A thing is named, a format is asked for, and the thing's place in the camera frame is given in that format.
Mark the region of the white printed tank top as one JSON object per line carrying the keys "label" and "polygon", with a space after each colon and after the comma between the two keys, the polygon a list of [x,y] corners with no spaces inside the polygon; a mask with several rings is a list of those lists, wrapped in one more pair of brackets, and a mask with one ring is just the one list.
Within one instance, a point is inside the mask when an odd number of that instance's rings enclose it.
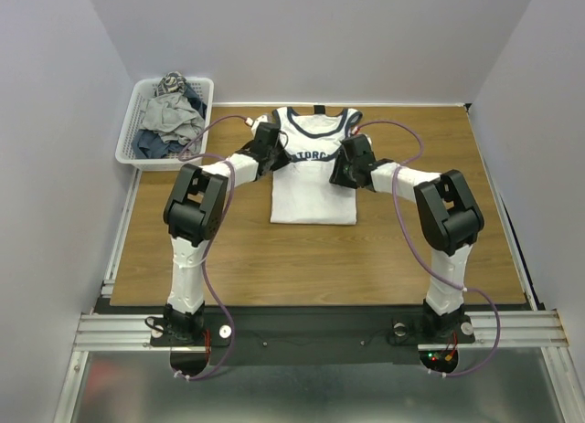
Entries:
{"label": "white printed tank top", "polygon": [[272,176],[272,224],[338,225],[356,223],[356,191],[329,182],[341,142],[363,113],[345,108],[337,115],[302,115],[292,107],[272,112],[283,132],[291,161]]}

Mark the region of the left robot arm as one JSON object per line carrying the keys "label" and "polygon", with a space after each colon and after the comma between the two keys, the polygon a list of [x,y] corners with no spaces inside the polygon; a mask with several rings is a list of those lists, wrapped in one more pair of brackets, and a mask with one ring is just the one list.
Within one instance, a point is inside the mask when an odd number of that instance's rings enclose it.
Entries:
{"label": "left robot arm", "polygon": [[175,180],[163,214],[173,249],[172,284],[161,333],[182,344],[204,336],[206,294],[217,294],[207,275],[207,256],[234,190],[255,182],[290,161],[288,138],[271,122],[252,126],[253,139],[227,158],[215,156],[208,165],[184,164]]}

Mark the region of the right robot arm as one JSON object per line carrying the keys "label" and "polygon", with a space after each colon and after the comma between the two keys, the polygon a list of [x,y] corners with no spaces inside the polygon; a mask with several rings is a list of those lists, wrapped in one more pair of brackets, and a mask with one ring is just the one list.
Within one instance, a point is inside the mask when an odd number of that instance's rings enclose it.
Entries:
{"label": "right robot arm", "polygon": [[421,259],[402,217],[398,219],[412,254],[431,275],[420,329],[432,341],[455,331],[464,316],[467,261],[484,228],[483,214],[463,174],[457,170],[428,173],[389,159],[378,160],[368,137],[355,135],[341,142],[330,183],[391,194],[396,211],[401,198],[416,204],[421,232],[431,247],[430,264]]}

